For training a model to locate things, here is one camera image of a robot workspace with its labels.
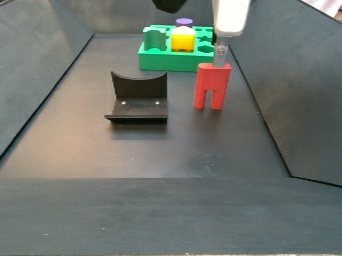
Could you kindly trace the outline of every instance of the black floor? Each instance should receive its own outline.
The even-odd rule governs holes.
[[[341,254],[342,190],[289,177],[231,56],[223,111],[170,72],[167,125],[104,119],[140,40],[96,36],[1,159],[0,254]]]

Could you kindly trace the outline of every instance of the yellow block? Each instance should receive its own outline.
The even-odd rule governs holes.
[[[192,52],[195,48],[195,29],[180,26],[171,31],[171,49],[172,51]]]

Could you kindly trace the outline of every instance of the green block holder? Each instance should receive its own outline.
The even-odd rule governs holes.
[[[148,28],[156,30],[166,29],[166,50],[159,48],[146,50],[143,42],[138,51],[140,69],[196,72],[199,63],[212,62],[212,27],[192,27],[196,31],[195,49],[192,52],[175,52],[171,50],[171,30],[175,26],[151,25]]]

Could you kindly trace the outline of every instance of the red arch block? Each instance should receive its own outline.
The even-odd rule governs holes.
[[[215,67],[212,63],[200,63],[198,65],[195,108],[204,108],[207,91],[214,91],[211,99],[211,108],[223,108],[223,102],[230,80],[230,72],[230,64],[226,64],[223,67]]]

